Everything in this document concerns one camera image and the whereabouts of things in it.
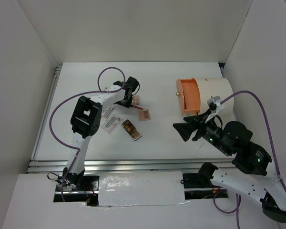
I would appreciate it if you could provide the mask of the orange drawer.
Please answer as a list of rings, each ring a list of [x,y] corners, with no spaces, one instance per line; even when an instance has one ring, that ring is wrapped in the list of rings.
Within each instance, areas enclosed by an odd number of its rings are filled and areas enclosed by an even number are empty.
[[[201,99],[197,81],[194,78],[177,79],[176,89],[182,116],[200,113]]]

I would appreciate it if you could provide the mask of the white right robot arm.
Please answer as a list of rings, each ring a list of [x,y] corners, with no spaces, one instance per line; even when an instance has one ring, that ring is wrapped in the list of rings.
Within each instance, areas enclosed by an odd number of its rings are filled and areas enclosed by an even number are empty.
[[[229,189],[261,207],[270,219],[286,223],[286,181],[276,172],[272,157],[260,145],[251,142],[253,133],[241,122],[230,121],[224,128],[206,116],[184,118],[173,124],[184,141],[203,138],[225,156],[233,156],[232,164],[256,183],[236,178],[211,162],[203,163],[197,179],[201,186]]]

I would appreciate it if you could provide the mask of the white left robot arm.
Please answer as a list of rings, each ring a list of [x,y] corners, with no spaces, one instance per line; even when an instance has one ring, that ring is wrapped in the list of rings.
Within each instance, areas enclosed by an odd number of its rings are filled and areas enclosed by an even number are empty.
[[[89,142],[101,125],[102,111],[117,104],[129,108],[132,96],[139,82],[129,77],[126,83],[116,81],[105,90],[92,97],[81,96],[71,117],[72,147],[62,176],[73,190],[79,190],[84,184],[84,161]]]

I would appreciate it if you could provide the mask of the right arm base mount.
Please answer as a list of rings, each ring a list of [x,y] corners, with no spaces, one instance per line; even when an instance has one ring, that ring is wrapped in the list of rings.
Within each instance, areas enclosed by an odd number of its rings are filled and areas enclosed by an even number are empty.
[[[228,198],[226,189],[201,183],[197,173],[183,173],[181,184],[184,186],[186,200]]]

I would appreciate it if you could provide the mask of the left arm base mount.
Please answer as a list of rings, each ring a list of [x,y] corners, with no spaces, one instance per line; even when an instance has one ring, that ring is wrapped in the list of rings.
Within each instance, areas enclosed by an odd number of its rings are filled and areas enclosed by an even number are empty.
[[[54,203],[82,202],[90,207],[99,205],[99,176],[83,176],[77,184],[73,184],[68,180],[62,183],[62,176],[50,172],[47,179],[56,183]]]

